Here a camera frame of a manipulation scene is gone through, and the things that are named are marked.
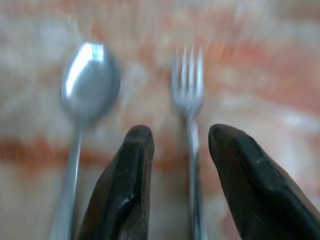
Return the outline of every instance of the fork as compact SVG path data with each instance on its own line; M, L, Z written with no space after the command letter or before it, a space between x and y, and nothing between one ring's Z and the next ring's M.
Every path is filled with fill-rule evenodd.
M171 74L171 97L181 120L186 125L189 146L189 204L192 240L207 240L207 230L203 218L202 193L198 177L199 138L197 115L203 105L204 67L200 47L196 59L192 46L187 69L187 47L184 48L179 80L178 49L173 57Z

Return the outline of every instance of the marble surface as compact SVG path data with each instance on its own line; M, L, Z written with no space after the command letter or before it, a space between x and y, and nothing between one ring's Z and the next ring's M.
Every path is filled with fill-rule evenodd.
M252 135L320 209L320 3L316 0L2 0L0 239L46 239L73 127L59 91L85 41L121 62L118 102L84 139L79 225L93 187L134 125L155 143L149 239L188 239L187 148L170 106L177 46L203 48L200 174L210 239L238 240L208 131Z

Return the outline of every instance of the silverware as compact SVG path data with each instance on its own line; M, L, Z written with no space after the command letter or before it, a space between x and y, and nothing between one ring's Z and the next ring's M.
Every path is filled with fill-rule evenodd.
M114 57L102 44L86 42L79 49L61 83L61 101L75 124L74 139L50 240L72 238L79 156L85 129L111 110L120 88Z
M201 185L198 177L198 125L197 115L203 105L204 70L202 49L196 63L192 47L187 67L187 47L184 48L179 80L178 49L173 58L171 75L171 97L181 119L186 124L189 144L189 201L193 240L208 239L203 218Z

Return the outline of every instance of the spoon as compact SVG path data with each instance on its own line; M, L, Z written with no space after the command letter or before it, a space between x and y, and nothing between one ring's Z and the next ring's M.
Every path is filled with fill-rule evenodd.
M86 42L68 66L61 83L62 108L75 125L74 139L50 240L72 238L78 166L84 131L112 109L120 88L115 58L102 44Z

